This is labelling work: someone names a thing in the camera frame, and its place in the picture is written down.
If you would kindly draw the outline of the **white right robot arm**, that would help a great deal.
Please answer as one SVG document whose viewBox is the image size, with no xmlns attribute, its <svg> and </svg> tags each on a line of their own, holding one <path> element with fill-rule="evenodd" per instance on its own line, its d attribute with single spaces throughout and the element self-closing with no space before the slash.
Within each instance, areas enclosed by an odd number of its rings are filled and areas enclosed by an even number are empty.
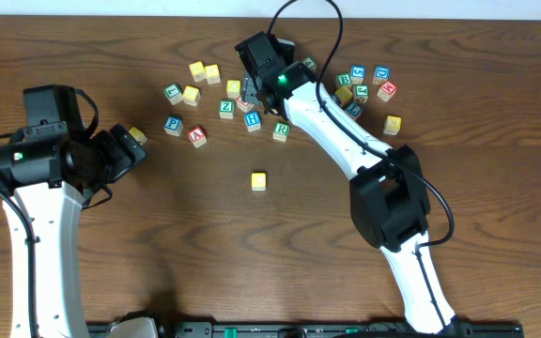
<svg viewBox="0 0 541 338">
<path fill-rule="evenodd" d="M 430 250 L 449 240 L 430 239 L 429 198 L 445 201 L 423 176 L 415 152 L 394 149 L 363 129 L 293 58 L 294 45 L 258 32 L 235 50 L 266 112 L 311 136 L 349 181 L 350 216 L 361 236 L 386 258 L 417 332 L 444 334 L 456 314 L 446 300 Z"/>
</svg>

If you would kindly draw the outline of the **green R block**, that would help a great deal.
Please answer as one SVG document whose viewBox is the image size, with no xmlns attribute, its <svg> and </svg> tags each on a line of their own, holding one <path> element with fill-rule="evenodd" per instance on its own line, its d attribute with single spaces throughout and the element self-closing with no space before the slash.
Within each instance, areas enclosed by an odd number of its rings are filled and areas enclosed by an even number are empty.
<svg viewBox="0 0 541 338">
<path fill-rule="evenodd" d="M 276 141 L 285 142 L 289 135 L 290 126 L 284 122 L 277 122 L 273 129 L 272 138 Z"/>
</svg>

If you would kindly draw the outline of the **yellow O block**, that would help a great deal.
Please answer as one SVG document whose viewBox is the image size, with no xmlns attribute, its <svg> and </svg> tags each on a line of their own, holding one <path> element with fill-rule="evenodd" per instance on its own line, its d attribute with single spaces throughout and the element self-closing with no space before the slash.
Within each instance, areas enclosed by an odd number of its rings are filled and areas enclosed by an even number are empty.
<svg viewBox="0 0 541 338">
<path fill-rule="evenodd" d="M 230 99 L 238 99 L 241 93 L 241 81 L 229 79 L 226 82 L 226 94 Z"/>
</svg>

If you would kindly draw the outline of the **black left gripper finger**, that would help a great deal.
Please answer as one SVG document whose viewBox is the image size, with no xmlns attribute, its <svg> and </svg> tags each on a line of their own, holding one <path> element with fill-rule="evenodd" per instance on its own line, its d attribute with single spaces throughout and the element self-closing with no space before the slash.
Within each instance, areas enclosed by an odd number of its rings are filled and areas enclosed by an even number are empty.
<svg viewBox="0 0 541 338">
<path fill-rule="evenodd" d="M 141 144 L 121 124 L 114 125 L 110 132 L 134 164 L 140 163 L 147 156 Z"/>
<path fill-rule="evenodd" d="M 102 154 L 105 181 L 114 183 L 123 170 L 123 152 L 120 144 L 109 131 L 100 131 L 92 139 L 92 145 Z"/>
</svg>

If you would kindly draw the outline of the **yellow G block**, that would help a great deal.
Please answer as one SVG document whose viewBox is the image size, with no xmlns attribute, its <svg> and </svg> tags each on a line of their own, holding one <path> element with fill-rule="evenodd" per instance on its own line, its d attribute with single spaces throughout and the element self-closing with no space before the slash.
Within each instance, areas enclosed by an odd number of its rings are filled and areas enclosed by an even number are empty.
<svg viewBox="0 0 541 338">
<path fill-rule="evenodd" d="M 353 99 L 353 93 L 348 86 L 342 86 L 335 91 L 337 103 L 340 107 L 348 105 Z"/>
</svg>

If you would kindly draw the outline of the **yellow C block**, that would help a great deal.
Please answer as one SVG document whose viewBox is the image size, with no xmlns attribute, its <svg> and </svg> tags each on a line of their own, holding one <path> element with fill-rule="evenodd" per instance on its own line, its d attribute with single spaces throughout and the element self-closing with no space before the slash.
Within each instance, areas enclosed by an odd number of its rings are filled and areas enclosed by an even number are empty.
<svg viewBox="0 0 541 338">
<path fill-rule="evenodd" d="M 263 172 L 252 173 L 251 187 L 255 192 L 265 191 L 267 189 L 267 174 Z"/>
</svg>

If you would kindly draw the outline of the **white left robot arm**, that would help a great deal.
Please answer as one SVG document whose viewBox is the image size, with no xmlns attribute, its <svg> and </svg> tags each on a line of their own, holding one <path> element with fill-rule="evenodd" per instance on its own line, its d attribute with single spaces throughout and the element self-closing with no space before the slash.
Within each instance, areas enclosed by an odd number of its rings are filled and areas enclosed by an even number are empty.
<svg viewBox="0 0 541 338">
<path fill-rule="evenodd" d="M 122 125 L 84 123 L 86 93 L 23 92 L 26 124 L 0 146 L 0 195 L 12 252 L 13 337 L 86 337 L 78 263 L 81 214 L 146 156 Z"/>
</svg>

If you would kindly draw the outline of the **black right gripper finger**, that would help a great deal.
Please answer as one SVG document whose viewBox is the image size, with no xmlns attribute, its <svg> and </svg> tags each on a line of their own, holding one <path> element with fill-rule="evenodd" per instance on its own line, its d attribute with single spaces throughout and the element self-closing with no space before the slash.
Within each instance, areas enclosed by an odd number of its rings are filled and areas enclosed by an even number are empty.
<svg viewBox="0 0 541 338">
<path fill-rule="evenodd" d="M 241 88 L 241 98 L 246 103 L 253 105 L 261 105 L 260 100 L 257 98 L 256 93 L 261 86 L 259 78 L 252 78 L 247 71 L 243 72 L 243 85 Z"/>
<path fill-rule="evenodd" d="M 261 102 L 265 107 L 266 114 L 273 114 L 276 116 L 285 116 L 284 98 L 274 92 L 262 91 Z"/>
</svg>

